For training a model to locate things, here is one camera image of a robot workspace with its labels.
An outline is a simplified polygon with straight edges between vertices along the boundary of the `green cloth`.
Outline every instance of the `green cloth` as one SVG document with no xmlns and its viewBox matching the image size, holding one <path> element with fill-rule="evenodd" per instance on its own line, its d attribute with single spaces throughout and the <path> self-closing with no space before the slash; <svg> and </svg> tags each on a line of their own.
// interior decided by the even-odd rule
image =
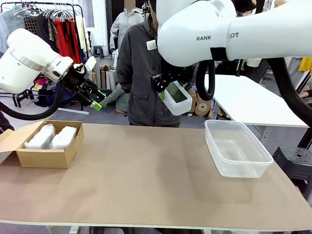
<svg viewBox="0 0 312 234">
<path fill-rule="evenodd" d="M 128 97 L 125 94 L 125 92 L 121 89 L 120 84 L 117 84 L 113 92 L 99 104 L 103 107 L 102 109 L 105 109 L 106 106 L 113 101 L 116 101 L 116 108 L 124 112 L 128 111 L 128 103 L 129 103 Z"/>
</svg>

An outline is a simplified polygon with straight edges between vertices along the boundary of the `container rim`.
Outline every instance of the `container rim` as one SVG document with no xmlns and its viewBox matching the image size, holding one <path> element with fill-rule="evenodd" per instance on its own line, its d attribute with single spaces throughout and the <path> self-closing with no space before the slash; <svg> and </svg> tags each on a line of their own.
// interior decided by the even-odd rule
<svg viewBox="0 0 312 234">
<path fill-rule="evenodd" d="M 217 123 L 217 122 L 223 122 L 225 124 L 236 124 L 236 125 L 243 127 L 244 131 L 252 138 L 252 140 L 254 140 L 256 143 L 260 143 L 260 144 L 258 144 L 260 150 L 266 156 L 266 158 L 269 160 L 268 162 L 229 160 L 222 155 L 222 153 L 219 151 L 219 149 L 217 149 L 217 152 L 223 161 L 225 161 L 226 163 L 229 163 L 229 164 L 242 164 L 242 163 L 244 163 L 247 165 L 258 165 L 258 166 L 269 166 L 269 165 L 273 164 L 274 160 L 273 160 L 273 157 L 271 156 L 271 154 L 267 151 L 267 149 L 263 146 L 263 144 L 259 141 L 259 139 L 255 137 L 255 135 L 252 133 L 252 131 L 242 122 L 232 121 L 232 120 L 228 120 L 228 121 L 213 120 L 213 119 L 212 120 L 206 120 L 205 121 L 205 128 L 206 128 L 206 130 L 208 130 L 207 134 L 211 137 L 211 139 L 213 139 L 215 145 L 216 145 L 216 143 L 215 143 L 215 140 L 214 140 L 214 138 L 213 138 L 213 136 L 209 130 L 208 124 L 213 124 L 213 123 Z"/>
</svg>

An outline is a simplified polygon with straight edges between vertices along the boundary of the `white device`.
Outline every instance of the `white device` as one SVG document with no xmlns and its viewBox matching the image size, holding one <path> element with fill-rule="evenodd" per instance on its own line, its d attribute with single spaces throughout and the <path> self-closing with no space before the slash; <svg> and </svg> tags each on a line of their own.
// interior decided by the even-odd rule
<svg viewBox="0 0 312 234">
<path fill-rule="evenodd" d="M 228 60 L 309 57 L 310 9 L 300 0 L 237 18 L 231 0 L 157 0 L 158 50 L 180 67 L 213 59 L 211 48 L 225 48 Z"/>
<path fill-rule="evenodd" d="M 178 81 L 170 83 L 165 91 L 158 95 L 174 116 L 180 116 L 191 110 L 192 97 Z"/>
<path fill-rule="evenodd" d="M 8 38 L 8 50 L 0 59 L 0 89 L 18 94 L 43 73 L 54 82 L 66 75 L 73 64 L 38 36 L 25 29 L 15 30 Z"/>
</svg>

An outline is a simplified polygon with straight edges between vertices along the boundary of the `table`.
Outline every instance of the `table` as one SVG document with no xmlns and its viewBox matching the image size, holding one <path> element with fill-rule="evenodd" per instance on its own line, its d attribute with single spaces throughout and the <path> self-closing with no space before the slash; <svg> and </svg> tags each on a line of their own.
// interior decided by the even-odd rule
<svg viewBox="0 0 312 234">
<path fill-rule="evenodd" d="M 312 229 L 312 209 L 274 164 L 223 177 L 203 129 L 83 124 L 69 169 L 0 165 L 0 220 L 55 226 Z"/>
<path fill-rule="evenodd" d="M 209 87 L 206 75 L 205 86 Z M 244 76 L 215 76 L 213 118 L 221 107 L 232 119 L 246 125 L 264 126 L 260 141 L 265 143 L 270 127 L 308 128 L 284 99 Z"/>
</svg>

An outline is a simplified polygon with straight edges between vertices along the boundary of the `clear plastic bin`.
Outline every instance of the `clear plastic bin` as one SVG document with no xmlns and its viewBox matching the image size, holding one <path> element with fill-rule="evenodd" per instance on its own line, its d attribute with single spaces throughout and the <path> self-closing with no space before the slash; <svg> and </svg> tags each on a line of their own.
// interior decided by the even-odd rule
<svg viewBox="0 0 312 234">
<path fill-rule="evenodd" d="M 259 178 L 273 158 L 240 122 L 207 120 L 206 142 L 219 172 L 227 177 Z"/>
</svg>

